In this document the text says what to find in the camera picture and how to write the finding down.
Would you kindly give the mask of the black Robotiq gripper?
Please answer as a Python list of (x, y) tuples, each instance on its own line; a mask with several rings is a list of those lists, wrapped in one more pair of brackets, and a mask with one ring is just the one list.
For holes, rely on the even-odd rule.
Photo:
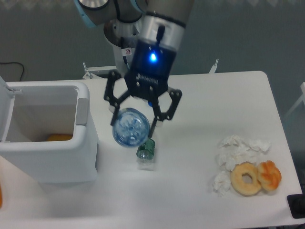
[(175, 51), (139, 40), (130, 69), (124, 77), (128, 90), (119, 98), (114, 96), (113, 91), (115, 82), (122, 75), (117, 70), (109, 71), (104, 100), (114, 108), (111, 126), (117, 120), (121, 103), (130, 95), (151, 102), (154, 118), (149, 138), (152, 138), (156, 126), (161, 125), (164, 120), (173, 119), (183, 94), (180, 89), (168, 88), (168, 78), (175, 57)]

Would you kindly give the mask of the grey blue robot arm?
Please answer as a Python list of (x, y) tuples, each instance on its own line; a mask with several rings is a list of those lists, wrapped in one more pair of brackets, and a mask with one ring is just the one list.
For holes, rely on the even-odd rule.
[(75, 2), (90, 26), (104, 25), (104, 34), (114, 46), (133, 48), (132, 61), (108, 74), (104, 99), (114, 108), (111, 125), (128, 97), (152, 104), (154, 120), (171, 120), (182, 92), (168, 86), (168, 78), (179, 50), (194, 2), (192, 0), (78, 0)]

